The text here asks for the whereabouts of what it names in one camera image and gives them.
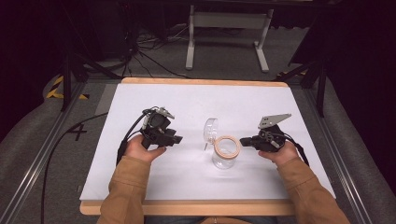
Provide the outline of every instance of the transparent lid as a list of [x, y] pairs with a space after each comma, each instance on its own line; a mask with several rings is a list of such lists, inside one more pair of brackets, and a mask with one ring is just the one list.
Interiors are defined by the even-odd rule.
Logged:
[[218, 133], [219, 121], [218, 119], [208, 119], [204, 127], [204, 140], [210, 144], [216, 141], [216, 134]]

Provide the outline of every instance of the brown sleeve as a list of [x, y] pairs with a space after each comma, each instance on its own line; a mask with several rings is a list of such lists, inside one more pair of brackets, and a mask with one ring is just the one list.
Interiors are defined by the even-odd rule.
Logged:
[[101, 206], [98, 223], [144, 223], [142, 202], [146, 197], [150, 164], [122, 157], [109, 184], [109, 194]]
[[294, 203], [298, 223], [349, 223], [334, 197], [299, 158], [278, 167]]

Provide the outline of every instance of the forearm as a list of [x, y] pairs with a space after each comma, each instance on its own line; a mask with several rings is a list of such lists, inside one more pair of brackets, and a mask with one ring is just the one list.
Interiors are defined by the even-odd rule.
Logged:
[[278, 168], [296, 209], [298, 223], [349, 223], [334, 197], [300, 159]]
[[101, 206], [98, 223], [144, 223], [142, 202], [146, 197], [150, 164], [123, 157]]

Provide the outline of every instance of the gray floor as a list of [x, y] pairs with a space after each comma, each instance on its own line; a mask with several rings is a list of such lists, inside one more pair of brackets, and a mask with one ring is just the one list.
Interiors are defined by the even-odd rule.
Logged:
[[[270, 66], [268, 74], [261, 72], [252, 47], [256, 36], [260, 35], [255, 31], [243, 31], [237, 35], [228, 35], [218, 30], [199, 32], [196, 36], [194, 67], [191, 71], [184, 69], [188, 45], [184, 39], [160, 49], [144, 52], [169, 70], [192, 78], [270, 80], [279, 72], [289, 71], [293, 67], [287, 67], [287, 64], [305, 33], [306, 30], [301, 29], [269, 31], [264, 44], [264, 53]], [[154, 77], [174, 77], [148, 59], [136, 57]], [[112, 64], [112, 62], [103, 62], [103, 64]], [[127, 70], [125, 76], [149, 76], [136, 60], [130, 63], [130, 68], [131, 74]], [[299, 79], [299, 77], [292, 78], [288, 83], [325, 170], [332, 181], [340, 207], [351, 223], [396, 223], [395, 196], [378, 172], [367, 148], [340, 105], [331, 82], [328, 81], [326, 86], [325, 119], [318, 120], [316, 111], [309, 104], [311, 93], [315, 94], [316, 90], [315, 88], [302, 90], [295, 84]], [[103, 75], [91, 75], [83, 90], [83, 93], [89, 94], [90, 98], [76, 101], [62, 127], [62, 132], [78, 121], [106, 112], [117, 83], [118, 81], [110, 80]], [[52, 81], [43, 90], [43, 96], [47, 94], [51, 85]], [[0, 211], [2, 213], [6, 210], [37, 152], [43, 146], [55, 120], [60, 115], [61, 107], [61, 99], [46, 99], [43, 105], [21, 120], [0, 144]], [[94, 223], [96, 221], [97, 217], [87, 217], [79, 212], [78, 198], [90, 169], [105, 120], [106, 117], [101, 117], [85, 122], [84, 130], [87, 133], [82, 134], [78, 141], [76, 141], [76, 135], [70, 133], [56, 147], [50, 162], [46, 187], [46, 223]], [[346, 183], [343, 178], [340, 178], [337, 166], [333, 163], [329, 139], [323, 134], [320, 126], [323, 122], [329, 128], [331, 140], [346, 164], [359, 198], [350, 198]], [[40, 222], [42, 174], [43, 172], [28, 194], [14, 223]], [[351, 202], [359, 199], [362, 200], [364, 207], [357, 211]], [[370, 219], [362, 221], [359, 212], [367, 213], [371, 221]], [[295, 220], [293, 217], [280, 217], [279, 223], [295, 223]]]

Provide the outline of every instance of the person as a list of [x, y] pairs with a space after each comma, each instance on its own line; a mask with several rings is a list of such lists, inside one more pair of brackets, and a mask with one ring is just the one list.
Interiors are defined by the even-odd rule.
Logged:
[[[142, 140], [143, 136], [139, 134], [128, 142], [111, 178], [109, 194], [102, 203], [99, 224], [145, 223], [142, 203], [146, 197], [150, 165], [166, 148], [146, 150], [141, 145]], [[298, 223], [349, 223], [334, 197], [320, 185], [312, 170], [300, 159], [293, 143], [287, 141], [278, 152], [259, 151], [259, 155], [276, 164], [294, 203]], [[192, 223], [199, 223], [202, 219], [191, 217], [195, 221]]]

